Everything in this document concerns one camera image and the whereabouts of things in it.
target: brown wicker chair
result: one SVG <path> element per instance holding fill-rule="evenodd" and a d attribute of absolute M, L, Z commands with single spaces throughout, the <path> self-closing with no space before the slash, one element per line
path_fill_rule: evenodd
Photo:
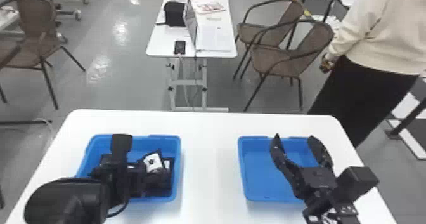
<path fill-rule="evenodd" d="M 256 39 L 262 41 L 263 34 L 266 34 L 268 30 L 259 32 L 253 38 L 252 43 L 250 44 L 250 47 L 252 47 L 253 68 L 258 71 L 261 81 L 245 106 L 244 112 L 247 111 L 266 77 L 269 75 L 289 77 L 291 79 L 294 78 L 298 80 L 299 108 L 303 108 L 302 81 L 300 79 L 300 75 L 328 46 L 333 39 L 334 34 L 332 28 L 328 24 L 317 22 L 315 20 L 299 20 L 298 22 L 283 23 L 272 26 L 269 29 L 289 25 L 294 26 L 294 29 L 296 29 L 296 26 L 300 23 L 311 23 L 313 26 L 295 50 L 284 50 L 258 44 L 253 45 Z"/>
<path fill-rule="evenodd" d="M 56 10 L 50 0 L 5 0 L 0 7 L 16 3 L 20 26 L 25 34 L 25 39 L 18 42 L 0 41 L 0 69 L 4 67 L 17 69 L 40 70 L 52 97 L 55 109 L 59 109 L 55 94 L 46 70 L 46 64 L 52 65 L 46 59 L 53 53 L 62 49 L 82 71 L 84 67 L 60 44 L 56 36 Z M 0 88 L 0 95 L 4 103 L 6 97 Z"/>
<path fill-rule="evenodd" d="M 238 42 L 238 39 L 241 40 L 241 42 L 243 42 L 246 46 L 246 50 L 245 53 L 243 55 L 243 58 L 240 61 L 240 64 L 238 64 L 233 79 L 235 79 L 236 75 L 238 74 L 238 72 L 241 69 L 241 66 L 245 60 L 245 58 L 247 57 L 248 53 L 249 53 L 249 45 L 252 43 L 252 40 L 254 38 L 254 36 L 263 30 L 268 30 L 262 38 L 262 45 L 266 45 L 266 46 L 272 46 L 272 47 L 278 47 L 284 40 L 284 38 L 286 38 L 287 34 L 292 30 L 292 25 L 287 25 L 287 26 L 281 26 L 281 27 L 277 27 L 275 29 L 268 29 L 270 27 L 267 26 L 262 26 L 262 25 L 256 25 L 256 24 L 252 24 L 252 23 L 247 23 L 247 18 L 249 17 L 249 13 L 254 9 L 254 8 L 258 8 L 260 6 L 264 6 L 266 4 L 272 4 L 272 3 L 290 3 L 288 5 L 287 10 L 284 12 L 284 14 L 282 15 L 282 17 L 280 18 L 280 20 L 278 21 L 277 24 L 283 24 L 283 23 L 287 23 L 287 22 L 294 22 L 297 21 L 303 14 L 304 14 L 304 7 L 302 4 L 300 4 L 300 2 L 296 1 L 296 0 L 269 0 L 269 1 L 265 1 L 259 4 L 255 4 L 253 6 L 251 6 L 245 16 L 244 16 L 244 20 L 242 23 L 239 23 L 237 25 L 237 29 L 238 29 L 238 34 L 235 38 L 235 43 Z M 293 34 L 294 34 L 294 30 L 292 30 L 293 32 L 290 35 L 290 39 L 288 40 L 288 46 L 291 43 L 291 40 L 293 38 Z M 246 71 L 248 65 L 250 64 L 252 58 L 250 57 L 249 60 L 247 61 L 242 74 L 244 74 L 244 72 Z"/>

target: black pants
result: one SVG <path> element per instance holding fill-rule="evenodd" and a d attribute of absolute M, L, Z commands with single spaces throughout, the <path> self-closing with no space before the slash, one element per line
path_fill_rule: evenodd
<path fill-rule="evenodd" d="M 392 112 L 416 82 L 340 57 L 308 114 L 331 115 L 357 147 Z"/>

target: person's hand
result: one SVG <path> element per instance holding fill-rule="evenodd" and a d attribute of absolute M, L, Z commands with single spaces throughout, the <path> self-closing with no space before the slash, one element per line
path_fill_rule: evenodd
<path fill-rule="evenodd" d="M 330 61 L 327 57 L 326 54 L 323 55 L 323 58 L 321 59 L 321 65 L 319 66 L 320 70 L 326 74 L 327 72 L 331 71 L 334 67 L 334 62 Z"/>

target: smartphone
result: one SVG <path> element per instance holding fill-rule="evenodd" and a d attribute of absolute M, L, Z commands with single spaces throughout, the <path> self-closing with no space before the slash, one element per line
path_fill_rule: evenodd
<path fill-rule="evenodd" d="M 186 42 L 185 41 L 176 41 L 174 42 L 174 54 L 185 54 Z"/>

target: person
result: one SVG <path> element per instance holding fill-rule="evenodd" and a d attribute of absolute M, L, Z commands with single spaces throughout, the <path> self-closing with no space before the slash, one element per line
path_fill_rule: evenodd
<path fill-rule="evenodd" d="M 308 114 L 332 115 L 355 147 L 426 69 L 426 0 L 356 0 L 323 57 L 334 64 Z"/>

